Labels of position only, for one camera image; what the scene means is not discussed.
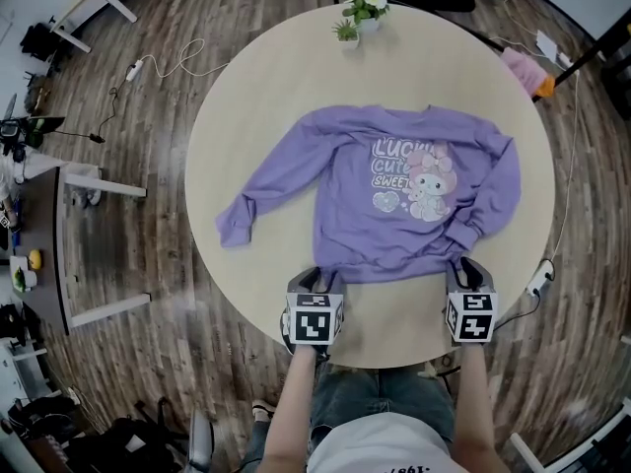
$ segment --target round table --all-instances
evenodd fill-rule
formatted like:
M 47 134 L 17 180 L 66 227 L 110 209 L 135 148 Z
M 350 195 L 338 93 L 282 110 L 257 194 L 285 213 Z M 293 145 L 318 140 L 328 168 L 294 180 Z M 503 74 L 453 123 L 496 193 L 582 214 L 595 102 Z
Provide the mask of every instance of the round table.
M 331 32 L 342 9 L 316 9 L 259 36 L 224 70 L 197 114 L 186 162 L 186 208 L 210 275 L 238 311 L 282 341 L 287 283 L 315 265 L 317 181 L 257 218 L 249 245 L 222 248 L 215 217 L 305 113 L 335 104 L 423 110 L 430 103 L 487 118 L 515 138 L 522 200 L 512 222 L 470 254 L 493 275 L 504 314 L 539 263 L 554 207 L 550 147 L 532 101 L 488 46 L 415 9 L 391 6 L 377 32 L 363 35 L 358 49 L 342 50 Z M 445 274 L 348 286 L 331 361 L 389 368 L 440 357 L 453 348 L 445 304 Z

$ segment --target black and white marker cube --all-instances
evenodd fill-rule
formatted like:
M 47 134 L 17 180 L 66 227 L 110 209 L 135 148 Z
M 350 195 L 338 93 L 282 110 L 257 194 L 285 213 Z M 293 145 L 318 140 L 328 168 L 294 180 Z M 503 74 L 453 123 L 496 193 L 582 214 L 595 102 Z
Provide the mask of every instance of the black and white marker cube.
M 497 293 L 449 293 L 445 322 L 459 343 L 491 341 L 497 319 Z
M 344 296 L 287 293 L 285 317 L 291 343 L 332 345 L 344 320 Z

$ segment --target sweatshirt sleeve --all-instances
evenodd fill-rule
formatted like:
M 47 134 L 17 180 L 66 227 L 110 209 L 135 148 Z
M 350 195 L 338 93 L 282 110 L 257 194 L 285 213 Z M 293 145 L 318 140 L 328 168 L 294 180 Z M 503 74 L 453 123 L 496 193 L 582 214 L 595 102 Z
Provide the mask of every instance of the sweatshirt sleeve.
M 215 224 L 222 246 L 249 243 L 256 216 L 298 194 L 328 165 L 344 139 L 324 134 L 318 119 L 318 111 L 302 117 L 254 172 L 233 203 L 217 216 Z
M 488 237 L 509 224 L 522 195 L 520 162 L 515 142 L 494 125 L 476 140 L 491 159 L 491 170 L 480 183 L 470 205 L 459 208 L 446 236 L 471 250 L 480 237 Z

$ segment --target cable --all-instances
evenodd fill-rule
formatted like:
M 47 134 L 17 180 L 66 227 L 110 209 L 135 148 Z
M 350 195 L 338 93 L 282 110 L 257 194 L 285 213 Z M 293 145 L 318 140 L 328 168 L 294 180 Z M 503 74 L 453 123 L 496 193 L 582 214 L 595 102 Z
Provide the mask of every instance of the cable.
M 194 43 L 201 41 L 201 47 L 194 53 L 189 54 L 188 56 L 184 56 L 184 52 L 191 47 Z M 184 61 L 190 59 L 190 58 L 194 58 L 195 56 L 197 56 L 197 54 L 199 54 L 204 46 L 206 45 L 206 40 L 204 40 L 203 38 L 196 38 L 195 40 L 192 40 L 191 42 L 189 42 L 187 45 L 185 45 L 181 51 L 179 52 L 179 62 L 177 63 L 177 65 L 167 74 L 161 74 L 160 70 L 158 70 L 158 61 L 156 60 L 156 57 L 153 54 L 146 54 L 145 56 L 143 56 L 142 58 L 140 58 L 140 61 L 146 59 L 146 58 L 151 58 L 154 60 L 154 66 L 156 67 L 156 73 L 158 74 L 158 77 L 160 77 L 161 79 L 165 79 L 166 77 L 169 77 L 175 70 L 177 70 L 179 67 L 181 67 L 181 69 L 186 72 L 187 74 L 192 75 L 193 77 L 204 77 L 207 76 L 209 74 L 212 74 L 213 72 L 219 70 L 220 68 L 224 68 L 226 66 L 228 66 L 229 63 L 224 63 L 223 65 L 220 65 L 218 67 L 213 68 L 212 70 L 209 70 L 208 72 L 205 72 L 203 74 L 196 74 L 194 72 L 191 72 L 190 70 L 188 70 L 184 65 Z
M 521 47 L 523 47 L 526 51 L 528 51 L 528 52 L 529 52 L 532 56 L 537 56 L 537 57 L 539 57 L 539 58 L 547 58 L 547 56 L 546 56 L 545 54 L 537 54 L 536 52 L 532 52 L 530 49 L 528 49 L 528 47 L 527 47 L 525 44 L 523 44 L 523 43 L 521 43 L 521 42 L 513 42 L 513 41 L 511 41 L 511 40 L 508 40 L 508 39 L 503 38 L 503 37 L 498 36 L 498 35 L 497 35 L 497 36 L 492 36 L 491 38 L 489 38 L 489 40 L 495 40 L 495 39 L 502 40 L 503 42 L 507 42 L 507 43 L 510 43 L 510 44 L 512 44 L 512 45 L 520 45 L 520 46 L 521 46 Z
M 451 370 L 447 370 L 446 372 L 436 373 L 436 375 L 437 376 L 447 376 L 447 375 L 454 374 L 454 373 L 459 372 L 459 371 L 460 371 L 460 367 L 455 367 L 455 368 L 452 368 Z
M 537 289 L 535 289 L 533 292 L 534 292 L 534 295 L 536 296 L 536 305 L 534 306 L 534 308 L 531 311 L 527 311 L 526 313 L 518 313 L 517 315 L 514 315 L 510 319 L 506 319 L 499 326 L 495 326 L 495 329 L 493 329 L 493 332 L 497 331 L 501 327 L 506 326 L 509 322 L 511 322 L 511 321 L 513 321 L 515 319 L 526 317 L 528 315 L 531 315 L 531 314 L 535 313 L 539 309 L 539 306 L 541 305 L 541 294 L 539 293 L 539 290 L 537 290 Z
M 118 100 L 118 93 L 120 92 L 120 89 L 122 88 L 122 85 L 125 84 L 125 81 L 127 80 L 127 74 L 129 73 L 129 71 L 133 68 L 133 65 L 129 65 L 127 67 L 127 70 L 125 71 L 125 75 L 122 78 L 122 82 L 118 85 L 118 88 L 110 88 L 110 90 L 107 92 L 108 95 L 110 95 L 111 98 L 111 116 L 108 117 L 105 121 L 103 121 L 100 125 L 99 125 L 99 131 L 97 131 L 97 137 L 100 138 L 101 140 L 105 141 L 102 136 L 101 136 L 101 129 L 103 128 L 104 124 L 106 124 L 108 121 L 114 119 L 116 117 L 116 101 Z
M 111 116 L 107 117 L 100 125 L 99 125 L 99 130 L 97 131 L 97 134 L 95 135 L 94 133 L 91 133 L 90 135 L 85 135 L 84 133 L 72 133 L 72 132 L 67 132 L 67 131 L 59 131 L 59 130 L 52 130 L 49 133 L 60 133 L 62 135 L 70 135 L 73 137 L 84 137 L 84 138 L 89 138 L 90 140 L 92 140 L 93 142 L 96 142 L 97 144 L 102 144 L 105 141 L 105 138 L 103 138 L 101 136 L 101 130 L 103 129 L 104 125 L 114 119 L 116 117 L 116 101 L 118 100 L 118 93 L 120 92 L 123 84 L 125 84 L 125 81 L 127 80 L 127 74 L 129 73 L 129 71 L 134 68 L 133 65 L 129 65 L 127 67 L 127 70 L 125 71 L 125 76 L 122 79 L 122 82 L 118 85 L 118 87 L 113 87 L 110 88 L 109 91 L 107 92 L 108 95 L 110 95 L 112 97 L 111 99 Z
M 518 27 L 520 27 L 522 30 L 524 30 L 525 32 L 528 32 L 531 35 L 536 36 L 536 33 L 529 30 L 528 28 L 526 28 L 524 25 L 522 25 L 519 21 L 517 21 L 516 19 L 513 18 L 513 16 L 511 15 L 511 12 L 509 11 L 509 6 L 507 5 L 509 0 L 504 0 L 503 4 L 504 4 L 504 9 L 506 10 L 506 14 L 508 15 L 509 19 L 515 23 Z
M 565 228 L 565 222 L 568 219 L 568 210 L 570 208 L 570 187 L 572 185 L 572 173 L 574 172 L 574 155 L 576 153 L 576 140 L 578 135 L 578 126 L 579 126 L 579 72 L 577 71 L 576 77 L 576 85 L 574 88 L 574 136 L 572 137 L 572 156 L 570 158 L 570 173 L 568 174 L 568 185 L 565 191 L 565 213 L 563 214 L 563 221 L 561 223 L 561 231 L 559 232 L 559 238 L 556 241 L 556 245 L 554 247 L 554 252 L 552 252 L 552 257 L 550 259 L 554 259 L 557 251 L 559 250 L 559 246 L 561 245 L 561 238 L 563 237 L 563 229 Z
M 452 388 L 450 387 L 450 383 L 447 380 L 447 377 L 442 375 L 442 379 L 443 379 L 443 383 L 445 384 L 445 389 L 447 390 L 447 392 L 450 394 L 450 396 L 454 396 L 452 394 Z

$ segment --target orange object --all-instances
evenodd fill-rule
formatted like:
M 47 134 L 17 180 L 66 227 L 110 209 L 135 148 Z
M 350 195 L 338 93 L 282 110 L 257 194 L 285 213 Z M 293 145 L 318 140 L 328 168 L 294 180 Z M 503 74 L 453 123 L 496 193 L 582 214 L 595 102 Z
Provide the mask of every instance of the orange object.
M 554 77 L 548 75 L 534 93 L 543 99 L 554 95 Z

